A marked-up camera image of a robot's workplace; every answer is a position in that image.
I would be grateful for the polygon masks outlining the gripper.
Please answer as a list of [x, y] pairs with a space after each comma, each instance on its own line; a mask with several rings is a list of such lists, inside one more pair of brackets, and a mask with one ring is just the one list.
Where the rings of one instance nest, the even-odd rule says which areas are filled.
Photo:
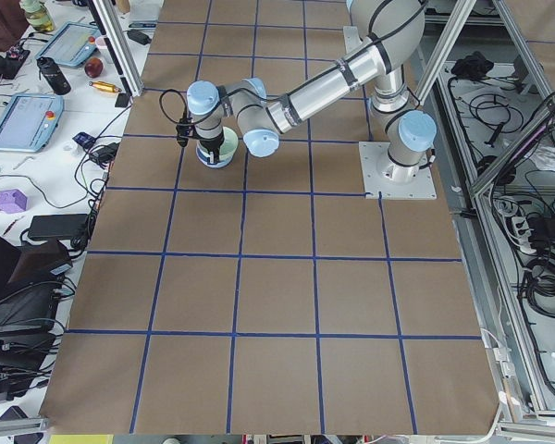
[[202, 125], [195, 127], [195, 132], [199, 138], [198, 145], [209, 153], [209, 163], [218, 163], [218, 149], [224, 142], [223, 126], [221, 123], [214, 124], [211, 128], [204, 128]]

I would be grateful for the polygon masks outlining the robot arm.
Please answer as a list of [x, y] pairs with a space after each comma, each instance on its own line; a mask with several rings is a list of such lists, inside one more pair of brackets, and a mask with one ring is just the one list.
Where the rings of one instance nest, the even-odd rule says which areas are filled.
[[225, 165], [220, 151], [226, 143], [226, 117], [236, 119], [250, 154], [267, 157], [278, 149], [280, 135], [373, 82], [371, 108], [389, 138], [387, 151], [376, 162], [378, 172], [393, 183], [414, 180], [437, 133], [431, 116], [408, 109], [403, 74], [424, 33], [426, 2], [350, 1], [347, 8], [361, 41], [293, 90], [270, 98], [259, 78], [221, 86], [198, 80], [188, 88], [187, 108], [203, 163]]

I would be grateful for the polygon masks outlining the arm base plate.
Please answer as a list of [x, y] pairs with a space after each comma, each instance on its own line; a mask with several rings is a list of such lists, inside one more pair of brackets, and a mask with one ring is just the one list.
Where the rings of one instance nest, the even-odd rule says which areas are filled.
[[360, 142], [359, 155], [366, 199], [436, 200], [431, 169], [422, 153], [416, 166], [399, 166], [389, 159], [389, 142]]

